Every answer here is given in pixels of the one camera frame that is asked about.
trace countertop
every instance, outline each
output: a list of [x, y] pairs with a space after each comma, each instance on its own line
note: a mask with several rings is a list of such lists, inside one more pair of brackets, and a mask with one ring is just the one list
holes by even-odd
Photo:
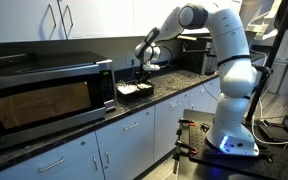
[[[263, 55], [251, 53], [252, 61]], [[36, 139], [18, 146], [0, 150], [0, 171], [12, 165], [28, 160], [50, 149], [65, 144], [75, 138], [88, 134], [96, 129], [121, 120], [145, 108], [154, 106], [168, 98], [190, 90], [204, 82], [218, 77], [218, 74], [203, 76], [177, 67], [161, 69], [150, 82], [155, 85], [154, 94], [129, 103], [118, 103], [114, 111], [110, 111], [103, 119], [92, 121], [83, 126], [75, 127], [50, 136]]]

